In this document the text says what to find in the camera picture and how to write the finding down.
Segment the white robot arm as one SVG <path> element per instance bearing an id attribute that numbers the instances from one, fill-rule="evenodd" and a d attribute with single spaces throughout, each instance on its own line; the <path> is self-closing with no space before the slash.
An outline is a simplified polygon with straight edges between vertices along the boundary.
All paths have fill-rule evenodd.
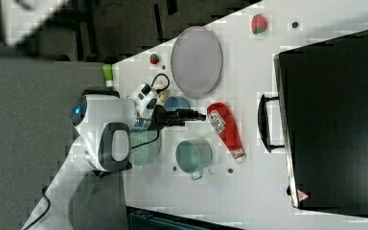
<path id="1" fill-rule="evenodd" d="M 79 136 L 21 230 L 73 230 L 69 206 L 77 188 L 92 171 L 118 173 L 127 169 L 131 133 L 183 127 L 189 121 L 206 119 L 192 109 L 167 111 L 157 100 L 155 93 L 127 98 L 82 96 L 72 111 L 72 124 Z"/>

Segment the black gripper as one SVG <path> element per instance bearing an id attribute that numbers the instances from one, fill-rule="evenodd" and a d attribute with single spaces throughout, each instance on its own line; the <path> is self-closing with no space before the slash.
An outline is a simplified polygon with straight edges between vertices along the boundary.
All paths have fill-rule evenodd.
<path id="1" fill-rule="evenodd" d="M 175 113 L 180 117 L 177 120 L 175 120 Z M 175 113 L 167 111 L 162 105 L 157 105 L 151 116 L 151 129 L 162 130 L 164 127 L 172 127 L 173 125 L 184 127 L 188 122 L 204 122 L 206 120 L 205 115 L 192 109 L 176 109 Z"/>

